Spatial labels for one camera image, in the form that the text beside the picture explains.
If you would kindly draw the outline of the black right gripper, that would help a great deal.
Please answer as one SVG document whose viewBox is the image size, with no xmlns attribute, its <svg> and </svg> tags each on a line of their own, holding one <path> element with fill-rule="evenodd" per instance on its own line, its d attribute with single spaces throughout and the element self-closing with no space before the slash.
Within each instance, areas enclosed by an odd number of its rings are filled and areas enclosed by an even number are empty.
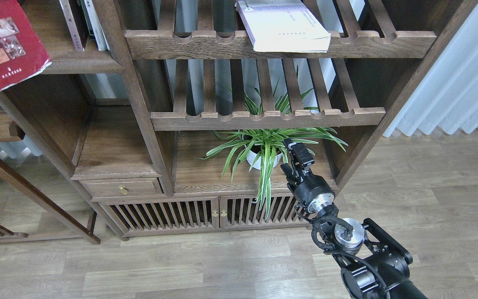
<svg viewBox="0 0 478 299">
<path fill-rule="evenodd" d="M 335 193 L 323 177 L 312 174 L 310 167 L 315 160 L 311 153 L 303 143 L 294 142 L 290 138 L 284 139 L 283 144 L 290 154 L 291 163 L 282 164 L 281 170 L 294 197 L 309 214 L 335 216 Z"/>
</svg>

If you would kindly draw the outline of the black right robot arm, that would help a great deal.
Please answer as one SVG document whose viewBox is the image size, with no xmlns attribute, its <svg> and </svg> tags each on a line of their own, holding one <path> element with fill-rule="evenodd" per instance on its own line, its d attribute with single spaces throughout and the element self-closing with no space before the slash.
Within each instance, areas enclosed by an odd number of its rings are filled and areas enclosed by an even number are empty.
<svg viewBox="0 0 478 299">
<path fill-rule="evenodd" d="M 331 255 L 353 299 L 423 299 L 410 280 L 413 257 L 371 219 L 361 223 L 339 218 L 334 191 L 326 180 L 311 172 L 314 159 L 302 143 L 284 140 L 291 163 L 281 165 L 298 204 L 300 217 L 312 225 L 313 242 Z"/>
</svg>

